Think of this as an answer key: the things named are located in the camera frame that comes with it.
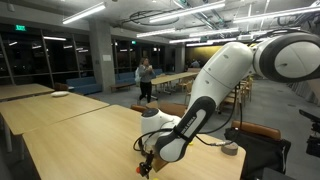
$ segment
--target light wood tabletop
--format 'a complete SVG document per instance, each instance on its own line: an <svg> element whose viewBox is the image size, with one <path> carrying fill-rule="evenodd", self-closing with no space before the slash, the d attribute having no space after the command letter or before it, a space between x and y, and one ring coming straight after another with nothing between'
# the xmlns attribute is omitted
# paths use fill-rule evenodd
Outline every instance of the light wood tabletop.
<svg viewBox="0 0 320 180"><path fill-rule="evenodd" d="M64 97L46 94L2 102L0 113L12 134L20 135L108 105L73 93Z"/></svg>
<svg viewBox="0 0 320 180"><path fill-rule="evenodd" d="M135 172L144 162L132 149L140 133L141 113L121 106L109 106L66 121L23 134L42 180L145 179ZM219 141L207 135L208 142ZM239 179L245 151L223 154L194 139L185 157L168 164L150 179Z"/></svg>
<svg viewBox="0 0 320 180"><path fill-rule="evenodd" d="M40 84L26 84L19 86L0 86L0 101L24 96L50 93L54 90Z"/></svg>
<svg viewBox="0 0 320 180"><path fill-rule="evenodd" d="M159 85L166 82L178 80L184 77L196 76L198 73L196 72L184 72L174 75L162 76L151 80L152 85Z"/></svg>

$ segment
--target sign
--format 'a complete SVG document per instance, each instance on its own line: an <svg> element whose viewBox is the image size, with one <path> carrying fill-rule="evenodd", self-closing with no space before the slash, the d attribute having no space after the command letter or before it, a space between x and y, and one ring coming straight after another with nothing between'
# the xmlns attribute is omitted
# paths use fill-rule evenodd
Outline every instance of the sign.
<svg viewBox="0 0 320 180"><path fill-rule="evenodd" d="M27 31L27 29L23 25L16 25L16 31Z"/></svg>

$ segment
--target ceiling light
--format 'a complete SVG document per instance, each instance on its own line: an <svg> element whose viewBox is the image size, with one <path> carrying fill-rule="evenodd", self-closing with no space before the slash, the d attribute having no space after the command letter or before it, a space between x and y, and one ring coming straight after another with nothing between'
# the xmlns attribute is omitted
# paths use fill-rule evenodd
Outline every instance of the ceiling light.
<svg viewBox="0 0 320 180"><path fill-rule="evenodd" d="M256 21L256 20L262 20L262 19L266 19L266 18L290 16L290 15L295 15L295 14L302 14L302 13L316 12L316 11L320 11L320 7L319 6L316 6L316 7L303 7L303 8L296 8L296 9L290 9L290 10L285 10L285 11L278 11L278 12L272 12L272 13L266 13L266 14L259 14L259 15L256 15L256 16L235 18L233 20L233 23Z"/></svg>
<svg viewBox="0 0 320 180"><path fill-rule="evenodd" d="M178 40L171 40L169 43L180 43L180 42L190 42L190 41L200 41L201 38L189 38L189 39L178 39Z"/></svg>
<svg viewBox="0 0 320 180"><path fill-rule="evenodd" d="M73 46L63 46L64 49L72 48Z"/></svg>
<svg viewBox="0 0 320 180"><path fill-rule="evenodd" d="M208 43L217 43L217 42L227 42L227 41L235 41L237 38L226 38L226 39L213 39L213 40L208 40Z"/></svg>
<svg viewBox="0 0 320 180"><path fill-rule="evenodd" d="M70 16L68 18L63 19L63 24L68 24L70 22L76 21L76 20L81 19L81 18L83 18L85 16L88 16L90 14L93 14L93 13L96 13L98 11L101 11L101 10L105 9L106 6L107 5L106 5L105 2L101 2L101 3L99 3L99 4L95 5L95 6L92 6L92 7L88 8L88 9L86 9L86 10L83 10L83 11L81 11L81 12L79 12L79 13L73 15L73 16Z"/></svg>
<svg viewBox="0 0 320 180"><path fill-rule="evenodd" d="M188 8L188 9L184 9L184 10L175 11L172 13L166 13L163 15L151 17L150 23L173 19L173 18L177 18L177 17L189 15L189 14L194 14L194 13L198 13L198 12L202 12L202 11L208 11L211 9L222 8L224 6L225 6L225 0L219 1L216 3L205 4L205 5L194 7L194 8Z"/></svg>
<svg viewBox="0 0 320 180"><path fill-rule="evenodd" d="M42 46L33 46L32 49L39 49L41 48Z"/></svg>
<svg viewBox="0 0 320 180"><path fill-rule="evenodd" d="M207 36L207 35L220 34L220 33L231 33L231 32L238 32L238 31L239 31L238 28L230 28L230 29L221 29L221 30L191 33L189 36L190 37L200 37L200 36Z"/></svg>
<svg viewBox="0 0 320 180"><path fill-rule="evenodd" d="M210 42L205 42L205 43L193 43L193 44L187 44L187 47L192 47L192 46L205 46L205 45L211 45L212 43Z"/></svg>
<svg viewBox="0 0 320 180"><path fill-rule="evenodd" d="M18 42L13 42L13 43L10 43L9 46L13 46L15 44L17 44Z"/></svg>
<svg viewBox="0 0 320 180"><path fill-rule="evenodd" d="M154 35L159 35L159 34L166 34L166 33L172 33L175 32L176 29L175 28L171 28L171 29L164 29L164 30L160 30L160 31L152 31L152 32L147 32L147 33L140 33L137 34L137 37L146 37L146 36L154 36Z"/></svg>
<svg viewBox="0 0 320 180"><path fill-rule="evenodd" d="M48 40L57 40L57 41L66 41L66 38L58 38L58 37L49 37L49 36L43 36L43 39L48 39Z"/></svg>

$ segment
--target wall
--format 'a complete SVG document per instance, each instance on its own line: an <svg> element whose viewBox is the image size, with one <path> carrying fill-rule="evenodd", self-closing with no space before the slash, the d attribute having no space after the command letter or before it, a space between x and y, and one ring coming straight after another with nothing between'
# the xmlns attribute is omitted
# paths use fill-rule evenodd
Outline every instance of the wall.
<svg viewBox="0 0 320 180"><path fill-rule="evenodd" d="M222 46L206 46L186 48L186 64L190 65L193 59L206 63Z"/></svg>

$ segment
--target small object on table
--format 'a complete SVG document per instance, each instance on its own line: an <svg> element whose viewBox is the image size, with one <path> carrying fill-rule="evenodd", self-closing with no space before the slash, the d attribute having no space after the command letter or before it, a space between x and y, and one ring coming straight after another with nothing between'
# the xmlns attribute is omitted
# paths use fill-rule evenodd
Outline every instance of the small object on table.
<svg viewBox="0 0 320 180"><path fill-rule="evenodd" d="M63 97L63 96L66 96L68 94L69 94L68 91L56 91L56 92L51 93L51 96L52 97Z"/></svg>
<svg viewBox="0 0 320 180"><path fill-rule="evenodd" d="M221 151L229 156L235 156L238 154L238 144L233 142L231 144L221 146Z"/></svg>

